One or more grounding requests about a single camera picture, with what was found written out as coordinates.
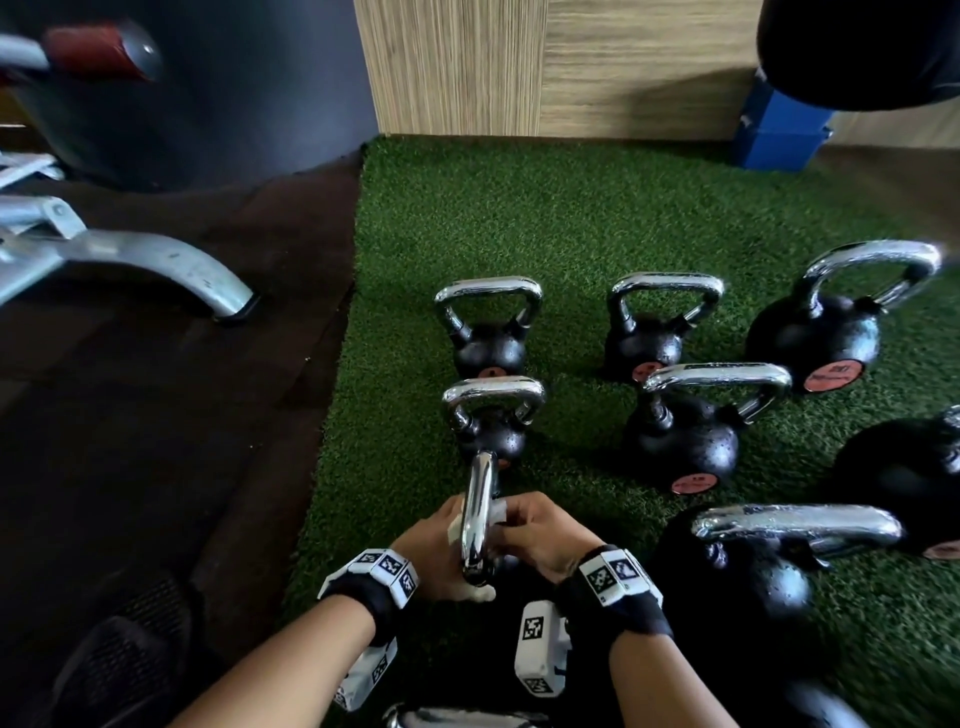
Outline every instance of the wall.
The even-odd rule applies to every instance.
[[[762,0],[354,0],[386,133],[729,139]],[[960,100],[831,143],[960,148]]]

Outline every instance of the forearm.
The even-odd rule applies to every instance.
[[[610,672],[626,728],[736,728],[669,637],[624,632]]]
[[[170,728],[316,728],[374,631],[359,602],[324,599],[251,652]]]

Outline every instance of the dark gray wall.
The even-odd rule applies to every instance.
[[[164,59],[157,83],[15,92],[82,176],[143,191],[258,182],[377,134],[353,0],[5,0],[0,31],[127,17]]]

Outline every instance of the person's left hand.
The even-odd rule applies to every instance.
[[[490,601],[493,587],[472,587],[464,581],[459,543],[451,544],[447,529],[464,509],[463,495],[453,496],[429,518],[414,523],[390,546],[409,559],[420,587],[417,594],[432,601]]]

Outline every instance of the person's right hand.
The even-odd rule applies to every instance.
[[[491,548],[519,557],[554,584],[566,579],[584,556],[604,544],[543,493],[504,499],[508,525],[491,526]]]

